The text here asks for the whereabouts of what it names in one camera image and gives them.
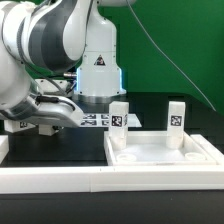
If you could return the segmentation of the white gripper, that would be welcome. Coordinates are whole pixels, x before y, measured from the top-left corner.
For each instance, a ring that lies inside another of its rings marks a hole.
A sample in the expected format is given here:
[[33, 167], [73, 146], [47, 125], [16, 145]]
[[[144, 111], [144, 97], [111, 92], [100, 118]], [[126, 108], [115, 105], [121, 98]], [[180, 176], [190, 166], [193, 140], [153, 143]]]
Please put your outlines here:
[[24, 121], [58, 127], [76, 128], [81, 125], [84, 113], [70, 99], [61, 96], [38, 96], [37, 110]]

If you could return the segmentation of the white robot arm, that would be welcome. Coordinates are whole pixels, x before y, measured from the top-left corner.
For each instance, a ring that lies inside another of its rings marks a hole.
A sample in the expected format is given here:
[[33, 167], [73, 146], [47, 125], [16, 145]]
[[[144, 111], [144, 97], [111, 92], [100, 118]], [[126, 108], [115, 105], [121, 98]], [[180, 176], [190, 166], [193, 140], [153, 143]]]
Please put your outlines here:
[[93, 101], [124, 94], [116, 64], [116, 27], [98, 13], [136, 0], [0, 1], [0, 119], [77, 127], [83, 111], [65, 92], [46, 95], [27, 73], [78, 67], [77, 95]]

